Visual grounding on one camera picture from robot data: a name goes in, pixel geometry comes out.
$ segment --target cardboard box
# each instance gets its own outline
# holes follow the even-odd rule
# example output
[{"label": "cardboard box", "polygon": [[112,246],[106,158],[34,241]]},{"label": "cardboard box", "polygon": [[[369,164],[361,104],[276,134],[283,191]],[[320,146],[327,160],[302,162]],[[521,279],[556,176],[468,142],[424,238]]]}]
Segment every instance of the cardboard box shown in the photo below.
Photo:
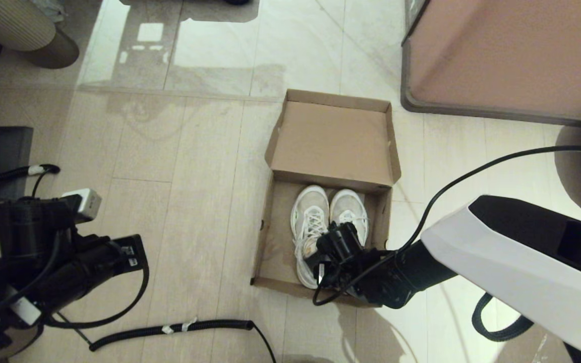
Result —
[{"label": "cardboard box", "polygon": [[[388,101],[288,90],[265,159],[268,184],[251,285],[312,298],[295,268],[291,209],[311,184],[357,191],[369,215],[367,247],[385,249],[392,186],[400,177]],[[337,301],[368,306],[351,296]]]}]

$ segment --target cardboard flap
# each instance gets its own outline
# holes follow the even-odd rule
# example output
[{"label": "cardboard flap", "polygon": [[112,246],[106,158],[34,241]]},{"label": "cardboard flap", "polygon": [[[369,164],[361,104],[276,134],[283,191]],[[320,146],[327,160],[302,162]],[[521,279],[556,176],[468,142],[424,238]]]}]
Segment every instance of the cardboard flap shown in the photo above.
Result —
[{"label": "cardboard flap", "polygon": [[[266,160],[270,168],[393,186],[400,172],[389,103],[360,101],[376,109],[384,108],[380,112],[291,101],[302,94],[303,91],[288,92],[268,144]],[[318,95],[325,98],[320,100],[323,103],[346,103],[353,98]]]}]

